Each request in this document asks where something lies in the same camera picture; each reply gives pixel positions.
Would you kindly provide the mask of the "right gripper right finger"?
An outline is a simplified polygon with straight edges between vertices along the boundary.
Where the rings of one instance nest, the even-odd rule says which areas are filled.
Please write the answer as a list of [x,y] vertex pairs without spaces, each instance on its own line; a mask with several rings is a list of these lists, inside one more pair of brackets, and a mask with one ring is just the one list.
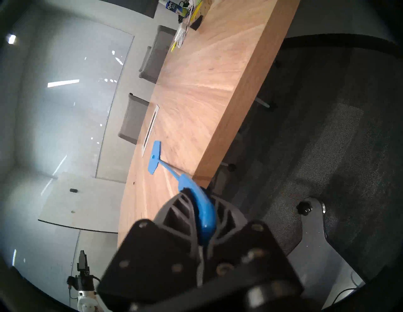
[[226,273],[263,262],[268,279],[289,281],[303,288],[286,254],[277,243],[268,226],[259,220],[248,221],[243,213],[223,199],[212,196],[216,212],[216,231],[204,252],[204,284]]

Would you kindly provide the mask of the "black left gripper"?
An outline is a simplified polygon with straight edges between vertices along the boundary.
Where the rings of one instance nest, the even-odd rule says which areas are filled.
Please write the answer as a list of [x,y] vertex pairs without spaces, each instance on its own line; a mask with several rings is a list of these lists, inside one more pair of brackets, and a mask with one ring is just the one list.
[[[89,272],[87,255],[84,250],[81,250],[79,254],[78,271]],[[77,291],[95,291],[93,279],[93,275],[76,275],[74,277],[74,289]]]

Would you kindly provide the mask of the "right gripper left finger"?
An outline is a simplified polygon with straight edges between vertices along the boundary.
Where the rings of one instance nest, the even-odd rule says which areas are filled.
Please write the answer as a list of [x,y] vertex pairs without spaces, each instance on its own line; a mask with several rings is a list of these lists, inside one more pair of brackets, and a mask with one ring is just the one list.
[[104,303],[158,303],[197,287],[198,208],[185,188],[154,220],[133,224],[97,292]]

